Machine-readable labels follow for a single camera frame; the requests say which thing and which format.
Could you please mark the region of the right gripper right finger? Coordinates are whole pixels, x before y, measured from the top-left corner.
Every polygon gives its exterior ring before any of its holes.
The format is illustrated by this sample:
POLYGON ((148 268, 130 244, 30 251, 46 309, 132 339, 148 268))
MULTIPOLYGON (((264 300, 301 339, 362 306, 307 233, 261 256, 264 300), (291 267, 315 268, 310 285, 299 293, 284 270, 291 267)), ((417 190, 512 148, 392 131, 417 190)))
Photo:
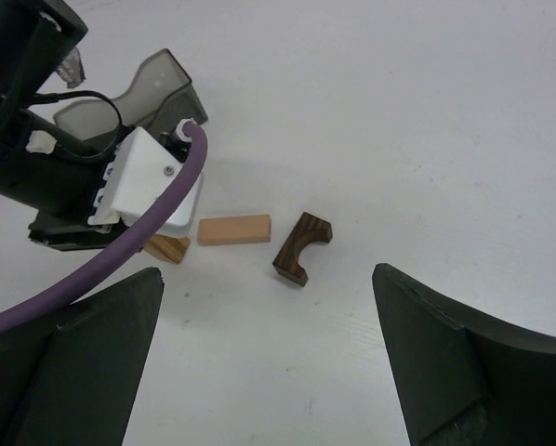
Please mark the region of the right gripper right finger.
POLYGON ((556 445, 556 337, 442 295, 393 266, 372 276, 413 445, 556 445))

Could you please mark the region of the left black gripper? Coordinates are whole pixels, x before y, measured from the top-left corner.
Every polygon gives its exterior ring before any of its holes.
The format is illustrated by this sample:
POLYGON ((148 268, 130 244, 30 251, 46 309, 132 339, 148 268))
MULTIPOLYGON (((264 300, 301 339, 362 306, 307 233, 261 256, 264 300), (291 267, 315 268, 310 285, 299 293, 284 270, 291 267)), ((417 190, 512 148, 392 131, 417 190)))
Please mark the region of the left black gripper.
POLYGON ((70 161, 58 152, 26 150, 34 130, 53 130, 65 142, 78 140, 31 111, 19 111, 0 130, 0 195, 38 211, 29 239, 58 251, 103 249, 122 235, 121 222, 90 226, 97 193, 113 157, 93 163, 70 161))

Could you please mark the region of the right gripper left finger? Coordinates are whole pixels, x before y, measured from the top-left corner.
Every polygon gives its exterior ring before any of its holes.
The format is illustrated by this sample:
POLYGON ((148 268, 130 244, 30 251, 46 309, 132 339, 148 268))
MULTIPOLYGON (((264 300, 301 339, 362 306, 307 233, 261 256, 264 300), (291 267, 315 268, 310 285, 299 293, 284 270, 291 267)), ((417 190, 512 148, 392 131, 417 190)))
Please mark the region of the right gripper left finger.
POLYGON ((0 333, 0 445, 120 445, 164 291, 143 269, 0 333))

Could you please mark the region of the striped brown wood block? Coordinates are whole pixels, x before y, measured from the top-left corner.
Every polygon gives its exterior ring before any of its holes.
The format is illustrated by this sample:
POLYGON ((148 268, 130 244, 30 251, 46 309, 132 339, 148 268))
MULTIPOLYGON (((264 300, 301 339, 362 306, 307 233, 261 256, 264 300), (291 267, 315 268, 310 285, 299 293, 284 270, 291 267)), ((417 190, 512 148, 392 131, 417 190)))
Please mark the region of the striped brown wood block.
POLYGON ((178 265, 182 262, 189 246, 188 237, 172 238, 154 234, 143 246, 143 251, 155 259, 178 265))

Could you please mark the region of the dark wood arch block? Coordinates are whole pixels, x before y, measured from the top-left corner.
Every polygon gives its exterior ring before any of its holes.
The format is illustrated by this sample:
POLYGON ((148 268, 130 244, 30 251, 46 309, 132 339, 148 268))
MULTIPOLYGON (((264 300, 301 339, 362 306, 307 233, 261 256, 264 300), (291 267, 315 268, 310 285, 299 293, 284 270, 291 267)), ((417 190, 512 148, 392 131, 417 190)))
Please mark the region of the dark wood arch block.
POLYGON ((303 212, 272 261, 275 271, 292 283, 304 287, 309 276, 300 264, 302 252, 313 243, 330 243, 333 229, 330 222, 303 212))

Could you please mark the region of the light wood rectangular block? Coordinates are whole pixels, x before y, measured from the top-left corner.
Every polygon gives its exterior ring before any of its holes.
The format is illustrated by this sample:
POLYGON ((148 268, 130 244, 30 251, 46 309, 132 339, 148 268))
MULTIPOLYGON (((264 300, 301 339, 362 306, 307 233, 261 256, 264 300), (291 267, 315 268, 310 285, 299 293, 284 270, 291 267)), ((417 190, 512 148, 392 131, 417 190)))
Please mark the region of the light wood rectangular block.
POLYGON ((197 242, 204 246, 268 243, 270 240, 269 215, 205 218, 198 225, 197 242))

